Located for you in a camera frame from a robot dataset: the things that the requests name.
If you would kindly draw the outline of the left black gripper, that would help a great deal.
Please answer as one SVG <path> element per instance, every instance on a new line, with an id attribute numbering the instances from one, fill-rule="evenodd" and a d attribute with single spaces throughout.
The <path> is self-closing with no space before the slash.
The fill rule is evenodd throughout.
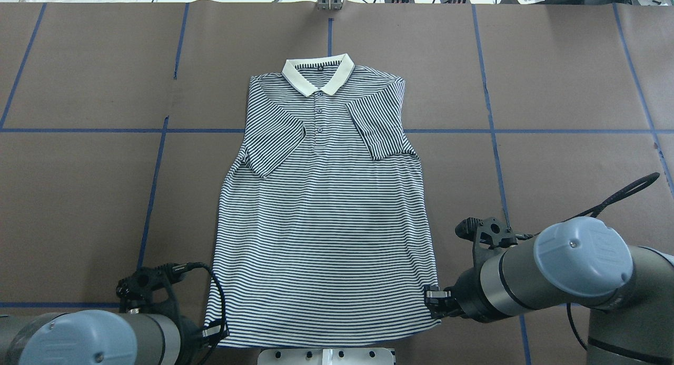
<path id="1" fill-rule="evenodd" d="M 218 344 L 229 335 L 228 324 L 225 320 L 212 320 L 205 327 L 198 327 L 195 323 L 185 323 L 184 329 L 186 355 L 196 355 L 204 348 Z"/>

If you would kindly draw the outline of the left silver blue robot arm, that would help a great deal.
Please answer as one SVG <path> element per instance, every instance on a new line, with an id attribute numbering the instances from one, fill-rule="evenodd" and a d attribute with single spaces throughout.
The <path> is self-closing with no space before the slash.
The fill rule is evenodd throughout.
<path id="1" fill-rule="evenodd" d="M 2 315 L 2 364 L 190 364 L 228 334 L 219 320 L 104 310 Z"/>

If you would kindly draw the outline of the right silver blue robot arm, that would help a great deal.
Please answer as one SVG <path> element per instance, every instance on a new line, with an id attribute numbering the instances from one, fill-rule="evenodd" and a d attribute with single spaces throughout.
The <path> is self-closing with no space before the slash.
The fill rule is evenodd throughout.
<path id="1" fill-rule="evenodd" d="M 587 364 L 672 364 L 672 255 L 625 243 L 593 217 L 533 236 L 494 219 L 457 225 L 473 267 L 443 290 L 424 286 L 432 317 L 481 323 L 577 303 L 590 310 Z"/>

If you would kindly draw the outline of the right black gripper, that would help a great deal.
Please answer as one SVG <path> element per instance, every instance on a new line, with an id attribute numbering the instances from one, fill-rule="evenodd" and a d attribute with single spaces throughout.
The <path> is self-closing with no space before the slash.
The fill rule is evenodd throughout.
<path id="1" fill-rule="evenodd" d="M 458 302 L 456 293 L 455 285 L 443 290 L 436 285 L 424 286 L 424 300 L 428 302 L 427 307 L 432 319 L 462 317 L 464 310 Z"/>

